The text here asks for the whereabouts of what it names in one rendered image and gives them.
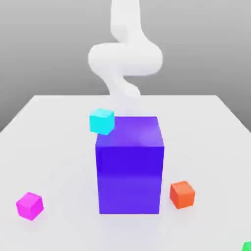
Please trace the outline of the small orange cube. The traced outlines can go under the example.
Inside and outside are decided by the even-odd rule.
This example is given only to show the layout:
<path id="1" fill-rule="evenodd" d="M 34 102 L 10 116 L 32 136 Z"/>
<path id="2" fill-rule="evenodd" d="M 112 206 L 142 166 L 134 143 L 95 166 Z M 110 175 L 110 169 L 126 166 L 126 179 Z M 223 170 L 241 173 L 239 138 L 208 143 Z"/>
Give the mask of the small orange cube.
<path id="1" fill-rule="evenodd" d="M 187 181 L 171 184 L 170 199 L 177 209 L 192 206 L 195 200 L 195 190 Z"/>

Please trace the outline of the large purple box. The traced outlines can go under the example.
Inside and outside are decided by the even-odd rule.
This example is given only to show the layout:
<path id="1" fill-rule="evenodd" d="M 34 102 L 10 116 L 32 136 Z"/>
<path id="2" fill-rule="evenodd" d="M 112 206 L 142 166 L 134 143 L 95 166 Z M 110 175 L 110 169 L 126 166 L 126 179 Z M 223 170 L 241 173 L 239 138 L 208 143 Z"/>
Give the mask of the large purple box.
<path id="1" fill-rule="evenodd" d="M 156 116 L 115 117 L 95 145 L 99 212 L 159 213 L 164 149 Z"/>

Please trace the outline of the small cyan cube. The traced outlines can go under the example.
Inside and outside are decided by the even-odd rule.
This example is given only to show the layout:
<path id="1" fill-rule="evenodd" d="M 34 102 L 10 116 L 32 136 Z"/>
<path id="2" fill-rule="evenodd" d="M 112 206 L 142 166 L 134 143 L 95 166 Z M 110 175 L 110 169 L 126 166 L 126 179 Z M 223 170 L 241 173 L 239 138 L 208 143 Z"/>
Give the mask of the small cyan cube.
<path id="1" fill-rule="evenodd" d="M 108 135 L 115 126 L 114 111 L 107 109 L 96 109 L 89 115 L 90 131 Z"/>

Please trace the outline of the small magenta cube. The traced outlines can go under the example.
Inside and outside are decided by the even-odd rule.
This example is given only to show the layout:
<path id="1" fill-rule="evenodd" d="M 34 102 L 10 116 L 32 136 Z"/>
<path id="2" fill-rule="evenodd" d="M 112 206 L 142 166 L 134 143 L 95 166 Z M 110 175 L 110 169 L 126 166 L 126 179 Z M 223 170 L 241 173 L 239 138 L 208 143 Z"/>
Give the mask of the small magenta cube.
<path id="1" fill-rule="evenodd" d="M 18 214 L 30 221 L 33 221 L 44 210 L 42 197 L 31 192 L 27 192 L 20 198 L 16 202 L 16 207 Z"/>

